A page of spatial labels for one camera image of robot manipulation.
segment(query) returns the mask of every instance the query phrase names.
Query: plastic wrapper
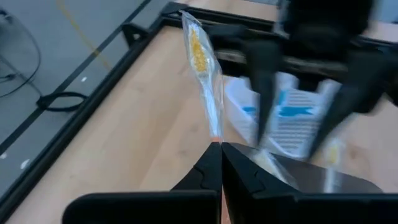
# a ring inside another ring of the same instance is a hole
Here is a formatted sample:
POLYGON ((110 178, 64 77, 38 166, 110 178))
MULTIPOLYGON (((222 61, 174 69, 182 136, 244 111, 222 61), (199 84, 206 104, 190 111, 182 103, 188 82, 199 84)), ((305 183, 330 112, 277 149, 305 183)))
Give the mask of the plastic wrapper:
MULTIPOLYGON (((182 11, 182 25, 188 61, 201 88, 201 98, 209 121, 212 140, 223 140, 223 78, 221 67, 200 21, 182 11)), ((258 151, 249 158, 281 181, 296 187, 289 173, 267 151, 258 151)))
POLYGON ((323 177, 323 193, 340 193, 343 179, 343 158, 346 151, 345 127, 354 115, 346 118, 325 139, 322 150, 325 176, 323 177))

